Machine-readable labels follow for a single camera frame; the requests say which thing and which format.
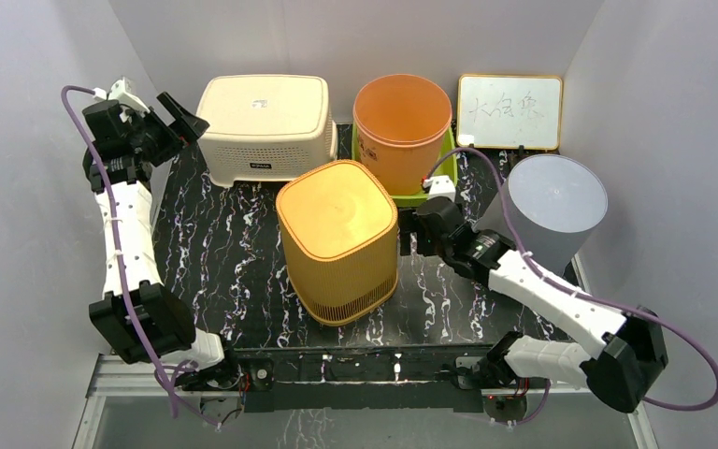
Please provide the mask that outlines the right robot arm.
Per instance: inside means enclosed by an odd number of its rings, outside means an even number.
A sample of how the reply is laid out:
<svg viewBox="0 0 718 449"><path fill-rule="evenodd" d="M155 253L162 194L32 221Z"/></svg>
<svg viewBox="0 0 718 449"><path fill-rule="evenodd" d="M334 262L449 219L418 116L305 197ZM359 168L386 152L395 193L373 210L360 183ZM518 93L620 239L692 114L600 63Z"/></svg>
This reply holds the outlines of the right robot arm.
<svg viewBox="0 0 718 449"><path fill-rule="evenodd" d="M608 309L581 299L581 289L526 264L515 243L491 229L476 230L461 206L438 196L403 210L400 252L437 255L459 276L510 297L566 332L571 340L537 340L520 331L505 334L471 365L454 364L465 389L515 386L542 378L589 389L622 413L634 412L668 364L661 328L636 312Z"/></svg>

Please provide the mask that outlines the grey plastic bucket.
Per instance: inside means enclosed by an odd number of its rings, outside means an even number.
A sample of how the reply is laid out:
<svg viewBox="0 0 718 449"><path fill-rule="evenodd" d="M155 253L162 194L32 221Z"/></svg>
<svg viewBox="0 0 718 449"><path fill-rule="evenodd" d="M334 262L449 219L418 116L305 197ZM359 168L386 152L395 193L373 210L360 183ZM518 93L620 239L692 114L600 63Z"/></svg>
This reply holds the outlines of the grey plastic bucket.
<svg viewBox="0 0 718 449"><path fill-rule="evenodd" d="M474 224L478 231L492 230L512 239L502 200L533 259L559 277L608 210L607 193L596 174L556 154L529 156L519 162Z"/></svg>

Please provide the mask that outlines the yellow slatted waste basket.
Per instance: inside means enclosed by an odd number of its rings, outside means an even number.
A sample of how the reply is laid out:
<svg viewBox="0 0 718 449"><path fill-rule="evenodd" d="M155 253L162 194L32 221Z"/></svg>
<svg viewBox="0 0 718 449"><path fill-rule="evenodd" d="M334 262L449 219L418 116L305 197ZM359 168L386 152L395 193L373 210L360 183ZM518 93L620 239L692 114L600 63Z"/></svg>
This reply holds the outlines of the yellow slatted waste basket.
<svg viewBox="0 0 718 449"><path fill-rule="evenodd" d="M367 168L337 160L286 183L276 212L289 282L309 315L345 326L398 283L398 214Z"/></svg>

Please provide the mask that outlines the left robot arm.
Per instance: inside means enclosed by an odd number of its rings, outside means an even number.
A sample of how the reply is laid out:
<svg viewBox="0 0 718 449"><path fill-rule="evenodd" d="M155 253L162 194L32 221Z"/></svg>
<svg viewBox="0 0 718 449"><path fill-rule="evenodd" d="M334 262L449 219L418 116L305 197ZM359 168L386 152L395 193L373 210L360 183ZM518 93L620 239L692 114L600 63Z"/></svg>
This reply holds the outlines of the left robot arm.
<svg viewBox="0 0 718 449"><path fill-rule="evenodd" d="M152 243L152 170L196 148L209 124L168 93L157 98L170 124L120 82L93 97L82 112L93 134L84 167L103 220L107 268L90 320L127 364L154 356L188 361L216 387L230 389L240 381L240 362L225 354L223 338L197 328L189 307L164 286Z"/></svg>

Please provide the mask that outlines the orange plastic bucket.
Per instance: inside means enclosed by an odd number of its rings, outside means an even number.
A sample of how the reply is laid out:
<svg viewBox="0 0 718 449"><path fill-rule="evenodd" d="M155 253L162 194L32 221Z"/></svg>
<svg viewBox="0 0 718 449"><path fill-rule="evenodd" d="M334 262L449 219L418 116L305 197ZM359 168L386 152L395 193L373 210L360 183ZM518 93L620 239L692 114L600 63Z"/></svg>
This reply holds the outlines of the orange plastic bucket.
<svg viewBox="0 0 718 449"><path fill-rule="evenodd" d="M352 107L359 161L391 196L421 190L452 123L452 103L433 81L411 74L367 83Z"/></svg>

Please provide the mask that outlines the cream perforated storage basket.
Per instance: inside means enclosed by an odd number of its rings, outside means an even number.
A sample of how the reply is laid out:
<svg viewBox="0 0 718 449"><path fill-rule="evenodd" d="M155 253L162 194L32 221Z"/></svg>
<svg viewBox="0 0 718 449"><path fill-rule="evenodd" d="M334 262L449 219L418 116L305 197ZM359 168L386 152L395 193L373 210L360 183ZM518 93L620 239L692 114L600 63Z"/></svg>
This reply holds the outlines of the cream perforated storage basket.
<svg viewBox="0 0 718 449"><path fill-rule="evenodd" d="M291 181L337 158L329 87L316 76L257 74L212 79L196 115L210 181Z"/></svg>

